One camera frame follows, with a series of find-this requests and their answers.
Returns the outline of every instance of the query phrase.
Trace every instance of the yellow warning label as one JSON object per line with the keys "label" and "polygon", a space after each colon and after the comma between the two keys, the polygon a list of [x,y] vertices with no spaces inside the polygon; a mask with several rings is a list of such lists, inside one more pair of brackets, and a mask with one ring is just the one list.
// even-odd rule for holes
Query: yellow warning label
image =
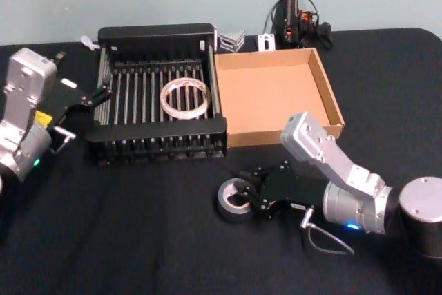
{"label": "yellow warning label", "polygon": [[52,121],[52,117],[49,114],[37,111],[35,112],[35,122],[40,126],[46,128],[50,122]]}

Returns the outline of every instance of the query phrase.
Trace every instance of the open cardboard box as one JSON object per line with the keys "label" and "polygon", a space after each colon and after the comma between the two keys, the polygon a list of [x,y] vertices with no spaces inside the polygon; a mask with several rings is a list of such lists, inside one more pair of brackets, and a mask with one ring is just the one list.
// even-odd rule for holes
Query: open cardboard box
{"label": "open cardboard box", "polygon": [[215,65],[228,147],[280,143],[305,111],[340,136],[344,119],[315,48],[216,55]]}

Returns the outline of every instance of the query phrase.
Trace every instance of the cable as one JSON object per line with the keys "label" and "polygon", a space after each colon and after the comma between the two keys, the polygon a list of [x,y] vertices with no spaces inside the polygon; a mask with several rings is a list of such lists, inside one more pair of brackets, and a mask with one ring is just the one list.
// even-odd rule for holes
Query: cable
{"label": "cable", "polygon": [[325,42],[325,40],[323,39],[323,37],[320,35],[319,33],[319,12],[318,9],[316,8],[314,2],[312,0],[308,0],[308,2],[310,2],[310,4],[313,6],[313,8],[315,9],[316,12],[316,23],[315,23],[315,29],[316,29],[316,34],[318,35],[318,39],[320,41],[320,43],[328,50],[331,50],[333,48],[333,41],[327,40],[328,44]]}
{"label": "cable", "polygon": [[282,0],[278,0],[277,2],[274,3],[274,5],[271,7],[269,13],[267,14],[267,17],[265,18],[265,22],[264,22],[264,28],[262,29],[262,33],[265,34],[266,30],[267,30],[267,24],[269,23],[269,17],[271,17],[271,22],[274,24],[274,12],[276,10],[276,7],[279,5],[279,3]]}
{"label": "cable", "polygon": [[[332,240],[335,240],[337,243],[339,243],[341,246],[343,246],[346,249],[346,251],[329,250],[329,249],[324,249],[324,248],[319,247],[311,239],[311,229],[316,229],[316,230],[320,231],[322,234],[324,234],[324,235],[328,236],[329,238],[331,238]],[[333,254],[333,255],[351,254],[351,255],[354,255],[354,250],[347,243],[342,241],[340,238],[337,238],[335,235],[329,233],[325,229],[322,229],[322,228],[320,228],[320,227],[318,227],[315,224],[312,224],[310,222],[307,224],[307,235],[309,237],[309,241],[310,241],[311,246],[313,248],[315,248],[316,250],[323,252],[324,254]]]}
{"label": "cable", "polygon": [[319,22],[319,12],[318,9],[316,8],[314,2],[312,0],[308,0],[310,2],[310,4],[313,6],[313,8],[315,9],[315,13],[318,16],[317,22]]}
{"label": "cable", "polygon": [[[300,225],[300,229],[306,229],[307,230],[307,235],[309,237],[309,242],[311,244],[311,246],[313,248],[315,248],[316,250],[323,252],[324,254],[334,254],[334,255],[345,255],[345,254],[352,254],[354,255],[354,251],[353,249],[347,245],[345,242],[343,242],[341,239],[337,238],[335,235],[329,233],[328,231],[316,226],[314,223],[310,222],[311,217],[313,216],[314,213],[314,207],[311,206],[308,209],[305,210],[305,215],[304,218],[302,219],[301,225]],[[311,239],[311,229],[317,229],[319,230],[322,234],[328,236],[329,238],[331,238],[332,240],[335,240],[338,244],[340,244],[341,246],[343,246],[346,251],[338,251],[338,250],[328,250],[328,249],[324,249],[319,247],[315,242],[313,242],[313,240]]]}

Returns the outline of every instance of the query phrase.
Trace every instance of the dish rack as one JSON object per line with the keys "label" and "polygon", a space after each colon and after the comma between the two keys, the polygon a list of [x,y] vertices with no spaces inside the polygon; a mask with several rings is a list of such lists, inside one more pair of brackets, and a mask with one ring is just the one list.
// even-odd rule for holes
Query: dish rack
{"label": "dish rack", "polygon": [[[226,154],[227,121],[222,116],[214,65],[215,27],[209,23],[107,27],[98,32],[101,49],[97,85],[111,98],[95,109],[87,132],[101,164],[220,157]],[[160,105],[160,91],[179,77],[203,81],[211,92],[204,115],[177,120]],[[202,103],[196,88],[180,88],[170,105],[191,110]]]}

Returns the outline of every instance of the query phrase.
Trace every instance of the blue led light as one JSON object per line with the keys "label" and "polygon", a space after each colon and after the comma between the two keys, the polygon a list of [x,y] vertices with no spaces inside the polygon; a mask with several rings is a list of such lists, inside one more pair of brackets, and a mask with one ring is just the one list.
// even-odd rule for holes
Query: blue led light
{"label": "blue led light", "polygon": [[348,222],[346,225],[346,228],[351,228],[351,229],[355,229],[355,230],[360,230],[361,228],[355,224],[354,222]]}

